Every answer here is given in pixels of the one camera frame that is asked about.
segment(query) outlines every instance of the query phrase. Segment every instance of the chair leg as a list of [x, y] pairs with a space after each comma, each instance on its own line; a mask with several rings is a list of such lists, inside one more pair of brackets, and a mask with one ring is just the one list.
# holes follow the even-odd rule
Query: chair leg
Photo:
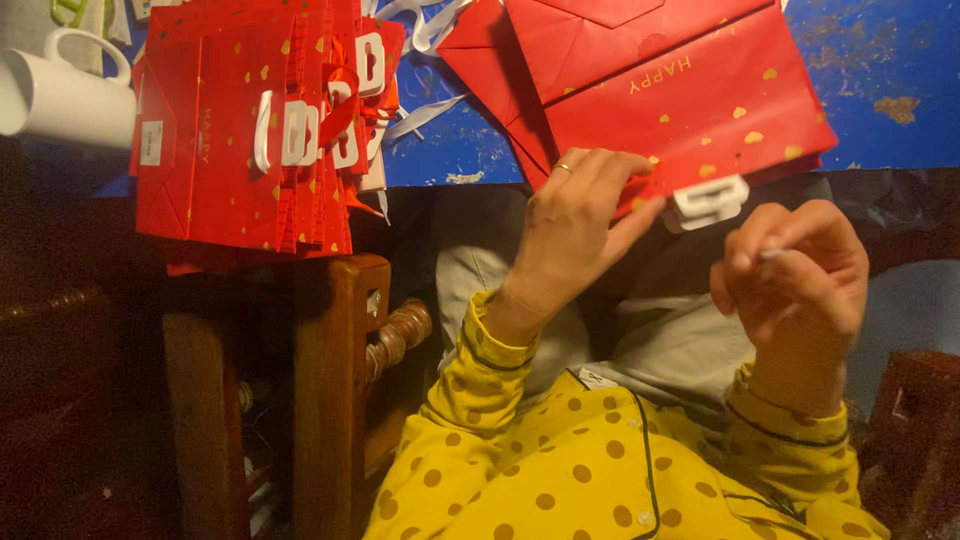
[[367, 522], [367, 334], [384, 325], [390, 264], [370, 255], [300, 262], [294, 376], [294, 532], [346, 540]]
[[238, 380], [223, 332], [168, 313], [163, 337], [184, 536], [249, 540]]

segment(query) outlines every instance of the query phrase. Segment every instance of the yellow polka dot pajama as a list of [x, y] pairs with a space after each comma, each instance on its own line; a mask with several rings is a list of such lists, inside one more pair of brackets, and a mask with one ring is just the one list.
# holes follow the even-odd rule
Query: yellow polka dot pajama
[[537, 342], [508, 347], [476, 293], [457, 357], [407, 419], [368, 540], [889, 538], [860, 508], [846, 410], [813, 419], [749, 389], [728, 395], [725, 440], [678, 407], [570, 372], [516, 412]]

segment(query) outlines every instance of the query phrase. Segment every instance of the stack of gift bags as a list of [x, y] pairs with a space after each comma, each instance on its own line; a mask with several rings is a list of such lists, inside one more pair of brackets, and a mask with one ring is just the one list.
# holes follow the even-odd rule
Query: stack of gift bags
[[383, 186], [405, 38], [359, 0], [154, 8], [131, 174], [136, 229], [172, 239], [168, 273], [351, 253], [348, 209]]
[[775, 0], [477, 0], [437, 48], [540, 188], [566, 149], [646, 157], [616, 216], [673, 195], [671, 230], [739, 212], [750, 184], [836, 144]]

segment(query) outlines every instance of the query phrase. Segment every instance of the wrist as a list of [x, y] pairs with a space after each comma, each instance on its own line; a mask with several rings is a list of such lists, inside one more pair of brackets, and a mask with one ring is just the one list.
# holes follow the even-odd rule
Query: wrist
[[793, 357], [757, 350], [750, 391], [769, 404], [827, 418], [840, 410], [846, 383], [842, 355]]
[[504, 345], [522, 347], [540, 333], [553, 314], [544, 313], [515, 287], [516, 283], [508, 276], [487, 307], [482, 322], [493, 339]]

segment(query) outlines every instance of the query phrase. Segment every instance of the mug handle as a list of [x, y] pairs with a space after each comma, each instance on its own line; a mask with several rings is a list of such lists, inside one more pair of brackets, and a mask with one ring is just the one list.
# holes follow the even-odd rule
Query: mug handle
[[48, 34], [46, 40], [43, 42], [43, 56], [47, 60], [73, 67], [72, 63], [64, 60], [60, 55], [60, 38], [64, 36], [83, 37], [99, 45], [100, 48], [104, 49], [110, 54], [110, 57], [113, 58], [113, 61], [117, 64], [117, 76], [108, 77], [106, 80], [110, 81], [111, 83], [116, 83], [120, 86], [130, 85], [130, 63], [127, 62], [126, 58], [124, 58], [123, 53], [120, 52], [120, 49], [114, 47], [113, 44], [106, 39], [95, 36], [86, 30], [78, 30], [76, 28], [57, 28], [57, 30], [54, 30]]

